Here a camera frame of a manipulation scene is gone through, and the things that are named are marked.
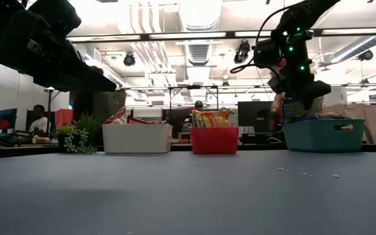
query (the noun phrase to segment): table surface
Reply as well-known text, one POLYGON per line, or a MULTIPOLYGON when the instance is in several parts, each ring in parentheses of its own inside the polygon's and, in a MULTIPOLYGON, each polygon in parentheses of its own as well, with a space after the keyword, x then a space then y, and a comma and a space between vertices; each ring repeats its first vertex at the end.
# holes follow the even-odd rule
POLYGON ((0 159, 0 234, 372 235, 376 153, 0 159))

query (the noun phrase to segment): red snack bag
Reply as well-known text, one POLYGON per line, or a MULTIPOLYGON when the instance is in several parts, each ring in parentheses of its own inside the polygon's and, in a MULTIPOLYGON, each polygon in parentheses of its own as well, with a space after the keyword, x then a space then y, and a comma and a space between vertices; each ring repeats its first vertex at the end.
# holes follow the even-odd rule
POLYGON ((127 124, 165 124, 166 121, 143 121, 132 115, 127 116, 127 124))
POLYGON ((125 114, 125 107, 123 108, 120 108, 120 110, 118 110, 118 112, 116 112, 113 116, 109 117, 107 120, 104 121, 104 124, 111 124, 113 123, 115 120, 123 117, 125 114))

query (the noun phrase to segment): computer monitor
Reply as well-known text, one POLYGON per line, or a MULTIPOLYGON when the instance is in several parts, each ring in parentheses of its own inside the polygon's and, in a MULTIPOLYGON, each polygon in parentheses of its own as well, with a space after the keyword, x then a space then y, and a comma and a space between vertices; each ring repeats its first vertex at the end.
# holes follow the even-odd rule
POLYGON ((238 103, 238 118, 240 127, 254 127, 255 133, 267 133, 271 101, 247 101, 238 103))
POLYGON ((0 124, 2 121, 7 121, 10 125, 3 129, 3 133, 7 133, 8 129, 15 129, 16 128, 16 120, 17 120, 17 109, 11 108, 7 110, 0 110, 0 124))

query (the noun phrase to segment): ceiling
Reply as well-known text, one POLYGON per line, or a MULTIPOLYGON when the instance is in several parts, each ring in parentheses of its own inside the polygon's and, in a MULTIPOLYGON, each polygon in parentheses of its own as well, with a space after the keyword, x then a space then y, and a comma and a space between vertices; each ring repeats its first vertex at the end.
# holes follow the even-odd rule
MULTIPOLYGON (((193 4, 198 4, 198 16, 201 17, 203 9, 212 7, 207 5, 208 1, 190 0, 193 4)), ((129 12, 129 8, 119 3, 100 3, 96 0, 70 0, 82 18, 82 25, 75 29, 70 36, 84 35, 117 35, 121 34, 119 27, 126 24, 127 20, 131 22, 133 11, 130 11, 130 17, 122 17, 123 12, 129 12)), ((142 27, 142 2, 127 1, 132 8, 139 6, 139 23, 142 27)), ((149 1, 159 6, 159 25, 164 33, 181 31, 178 17, 178 6, 173 0, 149 1)), ((273 11, 284 7, 284 5, 295 4, 297 0, 270 1, 265 5, 264 0, 223 0, 221 7, 221 18, 218 26, 219 31, 241 31, 241 30, 259 30, 261 23, 273 11)), ((265 29, 276 27, 281 14, 274 16, 265 26, 265 29)), ((367 3, 366 0, 342 0, 331 11, 327 12, 316 23, 315 28, 346 28, 346 27, 376 27, 376 0, 367 3)), ((315 57, 320 53, 334 53, 346 47, 350 43, 358 40, 359 37, 323 37, 314 38, 307 42, 309 57, 315 57)), ((210 69, 208 84, 221 85, 223 75, 228 75, 231 85, 257 85, 266 83, 269 78, 267 70, 258 70, 249 67, 238 74, 231 74, 229 70, 236 66, 233 62, 234 53, 240 40, 222 40, 222 44, 215 45, 208 65, 215 65, 210 69)), ((166 53, 174 72, 176 82, 181 84, 188 83, 187 58, 185 57, 184 46, 176 46, 175 41, 164 42, 166 53)), ((116 43, 91 43, 86 44, 88 52, 96 48, 103 54, 102 61, 120 75, 130 86, 151 86, 151 82, 146 78, 148 69, 140 60, 140 57, 133 50, 128 42, 116 43), (136 64, 132 67, 126 67, 123 60, 126 52, 135 53, 136 64)), ((357 83, 361 79, 376 74, 376 46, 372 52, 374 58, 370 61, 348 60, 338 65, 332 65, 328 71, 316 71, 316 78, 324 80, 330 84, 357 83)))

